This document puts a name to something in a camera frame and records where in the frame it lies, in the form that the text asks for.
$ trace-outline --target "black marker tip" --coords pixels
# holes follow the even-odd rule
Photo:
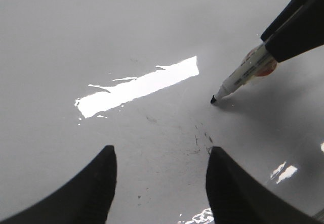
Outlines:
[[[211,100],[211,104],[214,104],[217,100],[215,99],[214,95],[212,97],[212,100]]]

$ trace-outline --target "white surface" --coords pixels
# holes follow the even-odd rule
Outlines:
[[[0,218],[52,193],[104,145],[118,160],[109,223],[202,213],[212,145],[297,208],[322,209],[323,48],[209,103],[289,1],[1,0]],[[89,84],[114,87],[194,56],[199,75],[175,85],[88,118],[74,105],[106,92]],[[298,170],[276,184],[289,166]]]

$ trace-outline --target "marker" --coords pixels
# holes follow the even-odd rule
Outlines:
[[[324,44],[324,0],[291,0],[263,32],[263,43],[222,83],[211,103],[236,91],[253,76],[270,74],[280,63]]]

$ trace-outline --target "glossy white surface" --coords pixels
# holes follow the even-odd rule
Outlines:
[[[0,218],[49,195],[104,145],[118,160],[109,223],[203,213],[212,145],[297,208],[322,209],[323,47],[209,103],[289,1],[1,0]],[[145,93],[151,80],[129,84],[193,57],[194,73],[162,76]],[[119,92],[139,91],[110,109],[96,100],[104,112],[75,106],[122,83],[131,86]]]

